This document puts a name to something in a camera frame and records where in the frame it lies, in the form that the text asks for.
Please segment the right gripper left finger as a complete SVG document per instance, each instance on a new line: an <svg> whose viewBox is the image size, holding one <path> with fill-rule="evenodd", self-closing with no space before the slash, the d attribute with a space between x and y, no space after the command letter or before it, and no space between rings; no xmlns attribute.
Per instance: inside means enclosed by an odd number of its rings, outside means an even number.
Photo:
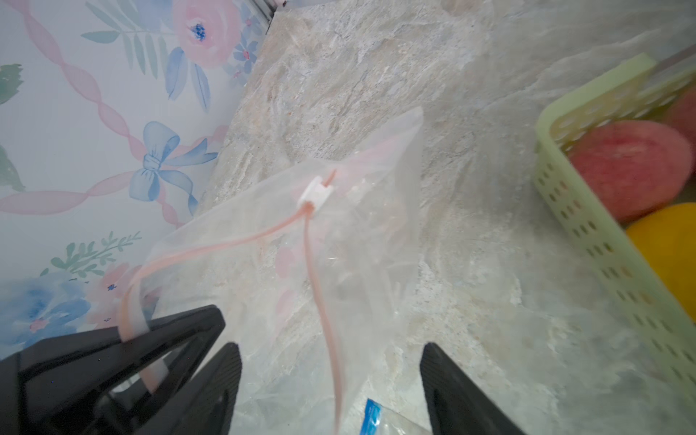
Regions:
<svg viewBox="0 0 696 435"><path fill-rule="evenodd" d="M138 434L228 434L239 391L239 346L225 344Z"/></svg>

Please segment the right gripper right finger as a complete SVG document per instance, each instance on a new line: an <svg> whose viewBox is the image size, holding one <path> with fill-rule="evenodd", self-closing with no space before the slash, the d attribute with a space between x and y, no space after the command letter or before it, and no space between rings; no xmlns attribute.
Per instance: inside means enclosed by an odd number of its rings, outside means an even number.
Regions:
<svg viewBox="0 0 696 435"><path fill-rule="evenodd" d="M433 434L524 434L438 344L424 346L420 376Z"/></svg>

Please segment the pink zipper clear bag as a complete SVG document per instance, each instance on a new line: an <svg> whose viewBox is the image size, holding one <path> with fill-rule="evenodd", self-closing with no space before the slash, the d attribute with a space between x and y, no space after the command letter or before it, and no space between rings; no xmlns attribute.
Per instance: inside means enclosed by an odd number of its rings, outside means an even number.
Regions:
<svg viewBox="0 0 696 435"><path fill-rule="evenodd" d="M307 159L161 239L121 301L132 340L155 315L214 305L239 347L235 434L337 434L400 322L419 263L424 114L341 161Z"/></svg>

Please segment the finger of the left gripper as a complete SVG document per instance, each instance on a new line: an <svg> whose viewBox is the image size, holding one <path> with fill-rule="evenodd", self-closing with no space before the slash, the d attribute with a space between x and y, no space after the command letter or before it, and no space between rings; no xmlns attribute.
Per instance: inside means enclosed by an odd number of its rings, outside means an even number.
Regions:
<svg viewBox="0 0 696 435"><path fill-rule="evenodd" d="M225 327L215 306L153 321L128 342L115 327L43 339L1 362L4 434L222 434L226 393L198 373Z"/></svg>

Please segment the yellow peach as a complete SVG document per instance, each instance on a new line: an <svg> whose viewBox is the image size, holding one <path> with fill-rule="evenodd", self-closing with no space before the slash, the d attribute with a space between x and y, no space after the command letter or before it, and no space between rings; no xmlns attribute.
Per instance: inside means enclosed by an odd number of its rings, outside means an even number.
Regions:
<svg viewBox="0 0 696 435"><path fill-rule="evenodd" d="M664 286L695 318L695 204L673 205L636 221L626 231Z"/></svg>

